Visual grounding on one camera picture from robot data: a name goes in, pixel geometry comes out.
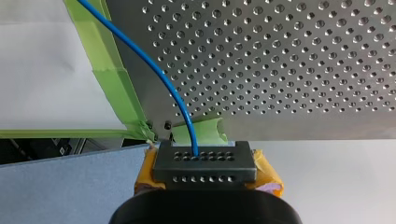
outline green tape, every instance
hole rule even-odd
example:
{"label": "green tape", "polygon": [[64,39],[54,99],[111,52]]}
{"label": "green tape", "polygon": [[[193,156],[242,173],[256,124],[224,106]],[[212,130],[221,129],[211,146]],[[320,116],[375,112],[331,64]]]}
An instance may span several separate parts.
{"label": "green tape", "polygon": [[[64,0],[107,100],[133,139],[154,139],[134,86],[125,70],[113,34],[76,0]],[[106,0],[90,0],[110,20]]]}
{"label": "green tape", "polygon": [[[222,118],[209,119],[194,123],[199,145],[223,145],[227,144],[227,136],[224,133]],[[172,128],[175,142],[179,144],[190,144],[190,135],[186,125]]]}

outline black object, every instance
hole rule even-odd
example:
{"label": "black object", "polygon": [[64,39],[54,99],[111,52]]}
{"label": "black object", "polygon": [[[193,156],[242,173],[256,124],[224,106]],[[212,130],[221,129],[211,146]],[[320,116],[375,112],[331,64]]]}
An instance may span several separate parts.
{"label": "black object", "polygon": [[161,143],[153,168],[153,178],[167,189],[243,189],[256,180],[256,165],[248,142],[235,147],[199,147],[200,156],[190,147]]}
{"label": "black object", "polygon": [[9,139],[0,139],[0,165],[21,161],[28,159]]}
{"label": "black object", "polygon": [[291,206],[257,190],[152,190],[128,200],[110,224],[300,224]]}
{"label": "black object", "polygon": [[165,130],[171,130],[172,128],[172,122],[170,120],[167,120],[165,122],[165,125],[163,125],[163,127],[165,128]]}

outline gray panel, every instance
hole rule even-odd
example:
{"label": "gray panel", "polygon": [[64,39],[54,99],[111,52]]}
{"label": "gray panel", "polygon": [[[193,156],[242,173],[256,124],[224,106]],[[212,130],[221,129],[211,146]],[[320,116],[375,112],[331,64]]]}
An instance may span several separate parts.
{"label": "gray panel", "polygon": [[[108,1],[194,118],[233,140],[394,138],[394,1]],[[118,42],[160,137],[182,121],[161,81]]]}

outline gray surface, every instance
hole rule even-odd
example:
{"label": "gray surface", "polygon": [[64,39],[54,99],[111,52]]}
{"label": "gray surface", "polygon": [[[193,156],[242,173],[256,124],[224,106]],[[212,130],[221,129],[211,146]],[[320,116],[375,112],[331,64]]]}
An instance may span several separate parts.
{"label": "gray surface", "polygon": [[[224,117],[225,131],[233,140],[396,137],[392,56],[396,5],[392,1],[366,1],[374,2],[366,6],[363,0],[305,4],[299,0],[251,0],[229,1],[227,7],[224,1],[207,1],[206,8],[202,2],[108,1],[112,20],[166,70],[194,118]],[[183,10],[183,4],[189,7]],[[221,12],[217,19],[213,17],[215,10]],[[241,15],[235,17],[239,10]],[[194,12],[199,12],[201,19],[195,20]],[[174,20],[176,13],[179,21]],[[154,21],[157,15],[161,16],[158,22]],[[249,24],[245,24],[246,18],[251,18]],[[224,20],[231,23],[224,25]],[[190,29],[186,29],[186,22],[191,23]],[[166,29],[168,23],[173,26],[171,30]],[[242,33],[236,35],[238,27]],[[222,35],[215,34],[219,28]],[[249,41],[245,40],[247,35],[251,36]],[[208,38],[214,42],[207,44]],[[218,51],[219,45],[224,50]],[[178,108],[151,70],[123,44],[118,42],[118,46],[145,114],[153,120],[159,136],[167,138],[169,132],[163,125],[168,119],[182,121],[176,116]],[[181,48],[189,52],[182,53]]]}
{"label": "gray surface", "polygon": [[[396,141],[252,142],[304,224],[393,224]],[[0,223],[107,223],[133,194],[142,149],[0,167]]]}
{"label": "gray surface", "polygon": [[144,148],[0,166],[0,223],[107,223],[134,195]]}

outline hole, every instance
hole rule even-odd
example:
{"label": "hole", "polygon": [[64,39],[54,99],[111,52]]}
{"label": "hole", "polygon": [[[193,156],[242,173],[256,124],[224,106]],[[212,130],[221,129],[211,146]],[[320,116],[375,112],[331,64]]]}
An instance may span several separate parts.
{"label": "hole", "polygon": [[389,16],[389,15],[387,15],[387,16],[385,16],[385,17],[383,17],[382,19],[381,19],[381,23],[382,24],[387,24],[388,22],[390,22],[391,21],[391,17]]}
{"label": "hole", "polygon": [[225,175],[221,175],[221,176],[219,176],[219,182],[224,182],[224,181],[226,181],[226,177],[225,177]]}
{"label": "hole", "polygon": [[363,25],[367,24],[367,22],[369,22],[369,19],[367,17],[362,17],[362,18],[359,19],[359,25],[360,26],[363,26]]}
{"label": "hole", "polygon": [[343,27],[347,24],[347,21],[345,19],[340,19],[337,21],[337,26],[338,27]]}
{"label": "hole", "polygon": [[317,21],[317,22],[315,23],[315,27],[317,27],[317,29],[322,28],[324,25],[325,25],[325,22],[324,22],[324,21]]}
{"label": "hole", "polygon": [[375,3],[375,0],[364,0],[364,5],[367,7],[372,6]]}
{"label": "hole", "polygon": [[201,13],[200,12],[198,12],[198,11],[194,11],[194,12],[192,12],[192,18],[194,19],[194,20],[199,20],[199,19],[201,19]]}
{"label": "hole", "polygon": [[233,9],[233,16],[239,17],[242,14],[242,9],[239,7],[236,7]]}
{"label": "hole", "polygon": [[329,2],[328,2],[328,1],[320,2],[319,5],[318,5],[318,8],[319,8],[320,10],[324,10],[324,9],[326,9],[326,8],[328,8],[328,7],[329,7]]}
{"label": "hole", "polygon": [[343,0],[341,2],[341,7],[342,8],[347,8],[347,7],[350,7],[351,5],[352,5],[352,1],[351,0]]}
{"label": "hole", "polygon": [[341,43],[342,38],[340,36],[336,36],[335,38],[332,39],[333,44],[339,44]]}
{"label": "hole", "polygon": [[313,12],[308,13],[308,15],[306,16],[307,19],[312,20],[315,18],[315,14]]}
{"label": "hole", "polygon": [[232,183],[235,181],[235,177],[233,175],[228,176],[227,181]]}
{"label": "hole", "polygon": [[301,21],[297,21],[297,22],[294,24],[294,29],[295,29],[295,30],[301,30],[301,29],[303,29],[303,27],[304,27],[304,24],[303,24]]}
{"label": "hole", "polygon": [[296,7],[296,10],[300,11],[300,12],[306,10],[306,4],[305,3],[299,3],[297,5],[297,7]]}
{"label": "hole", "polygon": [[277,5],[276,7],[275,7],[275,12],[276,13],[281,13],[281,12],[283,12],[285,10],[285,7],[283,6],[283,5],[281,5],[281,4],[279,4],[279,5]]}

